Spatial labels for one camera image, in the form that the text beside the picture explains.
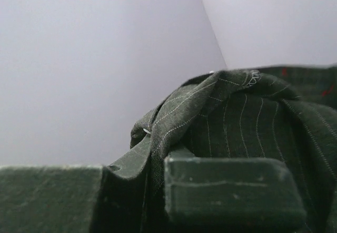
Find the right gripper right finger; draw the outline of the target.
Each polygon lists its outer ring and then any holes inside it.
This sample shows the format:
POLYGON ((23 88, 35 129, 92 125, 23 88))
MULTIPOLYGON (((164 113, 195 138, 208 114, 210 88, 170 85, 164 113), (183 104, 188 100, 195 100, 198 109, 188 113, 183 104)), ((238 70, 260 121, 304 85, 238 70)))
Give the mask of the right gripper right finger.
POLYGON ((306 209, 287 166, 271 158, 200 158, 187 149, 164 161, 165 212, 187 231, 294 232, 306 209))

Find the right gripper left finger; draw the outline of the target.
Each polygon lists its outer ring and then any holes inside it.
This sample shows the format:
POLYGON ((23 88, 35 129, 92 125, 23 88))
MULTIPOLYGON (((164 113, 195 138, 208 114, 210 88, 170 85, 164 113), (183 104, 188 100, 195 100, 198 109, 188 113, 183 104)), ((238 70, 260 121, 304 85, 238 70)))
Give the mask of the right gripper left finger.
POLYGON ((2 166, 1 232, 144 232, 150 137, 109 166, 2 166))

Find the dark striped shirt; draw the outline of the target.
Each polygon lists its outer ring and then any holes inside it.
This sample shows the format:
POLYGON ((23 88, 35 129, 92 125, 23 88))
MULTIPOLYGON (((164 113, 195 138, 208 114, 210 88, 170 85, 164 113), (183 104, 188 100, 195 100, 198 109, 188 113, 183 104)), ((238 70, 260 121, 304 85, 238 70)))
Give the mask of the dark striped shirt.
POLYGON ((336 66, 218 71, 186 81, 138 120, 149 136, 149 218, 163 229, 164 158, 183 142, 198 157, 275 158, 292 171, 308 219, 336 232, 336 66))

